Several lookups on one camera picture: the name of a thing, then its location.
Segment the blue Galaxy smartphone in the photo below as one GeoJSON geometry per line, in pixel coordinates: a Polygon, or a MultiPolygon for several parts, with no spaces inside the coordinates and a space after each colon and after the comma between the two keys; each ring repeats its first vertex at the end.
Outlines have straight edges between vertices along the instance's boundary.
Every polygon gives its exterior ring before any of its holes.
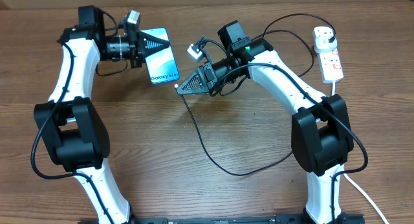
{"type": "MultiPolygon", "coordinates": [[[[142,30],[142,32],[169,42],[169,36],[165,28],[149,28],[142,30]]],[[[145,42],[148,48],[155,46],[154,41],[150,39],[145,42]]],[[[146,65],[152,84],[172,82],[180,78],[171,46],[146,57],[146,65]]]]}

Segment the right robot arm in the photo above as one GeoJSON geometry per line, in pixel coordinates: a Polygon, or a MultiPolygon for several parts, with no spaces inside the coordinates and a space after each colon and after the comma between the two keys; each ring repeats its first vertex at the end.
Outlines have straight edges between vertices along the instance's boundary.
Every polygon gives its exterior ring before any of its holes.
{"type": "Polygon", "coordinates": [[[308,198],[303,221],[345,223],[339,206],[340,178],[353,150],[345,101],[306,84],[281,60],[263,36],[249,38],[238,21],[218,35],[226,58],[207,61],[175,89],[186,95],[220,95],[226,84],[247,78],[264,87],[291,116],[291,155],[307,173],[308,198]]]}

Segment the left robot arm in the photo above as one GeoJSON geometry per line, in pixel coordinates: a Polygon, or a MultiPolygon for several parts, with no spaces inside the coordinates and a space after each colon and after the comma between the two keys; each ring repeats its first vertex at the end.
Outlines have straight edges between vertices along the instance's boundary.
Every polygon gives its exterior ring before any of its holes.
{"type": "Polygon", "coordinates": [[[34,107],[38,133],[30,154],[33,171],[44,179],[74,177],[97,213],[97,223],[138,223],[109,167],[107,128],[91,101],[100,61],[124,61],[141,67],[147,57],[170,50],[165,28],[139,30],[139,12],[130,11],[114,24],[124,35],[106,34],[102,9],[81,6],[78,24],[65,28],[58,43],[63,60],[54,91],[34,107]]]}

